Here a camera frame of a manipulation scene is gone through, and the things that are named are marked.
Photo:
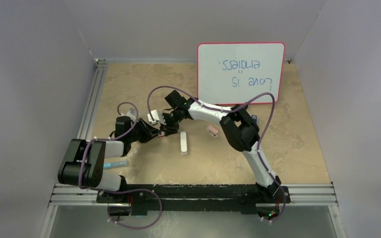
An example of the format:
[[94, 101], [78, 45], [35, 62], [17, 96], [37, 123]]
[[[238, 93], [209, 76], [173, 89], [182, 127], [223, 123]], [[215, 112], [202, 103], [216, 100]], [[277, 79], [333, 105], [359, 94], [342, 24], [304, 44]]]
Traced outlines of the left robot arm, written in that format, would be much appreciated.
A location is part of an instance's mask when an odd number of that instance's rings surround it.
[[160, 130], [138, 118], [129, 116], [116, 118], [115, 138], [72, 139], [58, 170], [58, 182], [85, 189], [109, 191], [116, 203], [124, 202], [128, 196], [126, 178], [104, 170], [106, 158], [124, 157], [134, 142], [146, 143], [158, 136]]

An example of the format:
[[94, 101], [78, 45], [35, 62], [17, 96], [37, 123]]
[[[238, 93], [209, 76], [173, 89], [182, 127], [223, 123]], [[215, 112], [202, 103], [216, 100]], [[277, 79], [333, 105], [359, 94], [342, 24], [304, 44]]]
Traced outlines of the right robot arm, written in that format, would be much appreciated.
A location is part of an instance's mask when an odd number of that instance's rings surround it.
[[186, 99], [174, 90], [165, 97], [173, 109], [163, 113], [160, 129], [166, 135], [176, 133], [179, 123], [184, 119], [203, 120], [220, 125], [229, 145], [246, 158], [263, 201], [285, 199], [285, 190], [280, 179], [273, 171], [261, 149], [261, 140], [265, 134], [246, 111], [244, 105], [222, 107], [206, 104], [193, 97]]

